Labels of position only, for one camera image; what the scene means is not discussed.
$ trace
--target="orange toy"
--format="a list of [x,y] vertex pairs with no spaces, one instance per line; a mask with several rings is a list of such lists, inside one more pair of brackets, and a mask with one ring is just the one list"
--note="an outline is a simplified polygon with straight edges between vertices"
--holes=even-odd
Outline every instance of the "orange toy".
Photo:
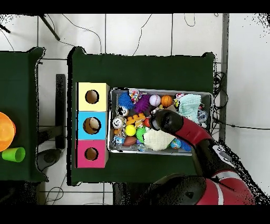
[[172,105],[172,97],[169,96],[169,95],[165,95],[163,97],[161,97],[161,104],[164,106],[164,107],[169,107]]
[[133,117],[128,117],[127,125],[131,125],[131,124],[135,123],[138,120],[144,120],[145,118],[146,117],[145,117],[145,115],[143,113],[139,113],[138,115],[134,114]]
[[12,120],[0,112],[0,152],[11,145],[15,133],[16,127]]

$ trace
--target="table leg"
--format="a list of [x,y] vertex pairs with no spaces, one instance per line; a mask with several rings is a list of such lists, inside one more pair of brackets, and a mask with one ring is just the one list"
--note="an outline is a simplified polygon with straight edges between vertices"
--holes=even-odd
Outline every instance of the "table leg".
[[55,89],[55,126],[62,127],[62,134],[55,137],[55,147],[65,148],[65,111],[66,111],[66,84],[65,74],[56,74]]
[[52,32],[54,37],[60,41],[60,37],[56,34],[56,32],[52,29],[51,25],[48,23],[48,21],[45,19],[44,15],[39,15],[39,17],[42,19],[42,21],[45,23],[45,25],[49,28],[49,30]]

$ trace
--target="yellow ball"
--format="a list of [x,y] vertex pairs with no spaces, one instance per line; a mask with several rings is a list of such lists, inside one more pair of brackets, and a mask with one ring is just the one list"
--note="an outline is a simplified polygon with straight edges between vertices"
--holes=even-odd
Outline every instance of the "yellow ball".
[[128,125],[126,127],[126,134],[128,136],[133,136],[134,134],[136,134],[136,128],[133,125]]

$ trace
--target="blue ball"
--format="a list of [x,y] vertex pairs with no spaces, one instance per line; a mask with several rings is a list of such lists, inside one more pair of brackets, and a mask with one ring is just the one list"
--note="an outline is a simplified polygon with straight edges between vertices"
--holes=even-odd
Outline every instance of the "blue ball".
[[172,148],[177,150],[177,149],[181,148],[181,140],[179,140],[178,138],[175,138],[174,140],[172,140],[170,145]]

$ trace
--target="black chair leg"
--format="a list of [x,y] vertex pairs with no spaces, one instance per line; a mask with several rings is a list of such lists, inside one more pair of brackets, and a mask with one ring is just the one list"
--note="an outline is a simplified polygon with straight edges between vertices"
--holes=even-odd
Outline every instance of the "black chair leg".
[[48,21],[45,19],[44,15],[39,15],[39,17],[42,19],[42,21],[45,23],[45,25],[49,28],[49,30],[52,32],[54,37],[60,41],[60,37],[56,34],[56,32],[52,29],[51,25],[48,23]]
[[6,27],[0,24],[0,29],[6,31],[7,33],[11,33]]

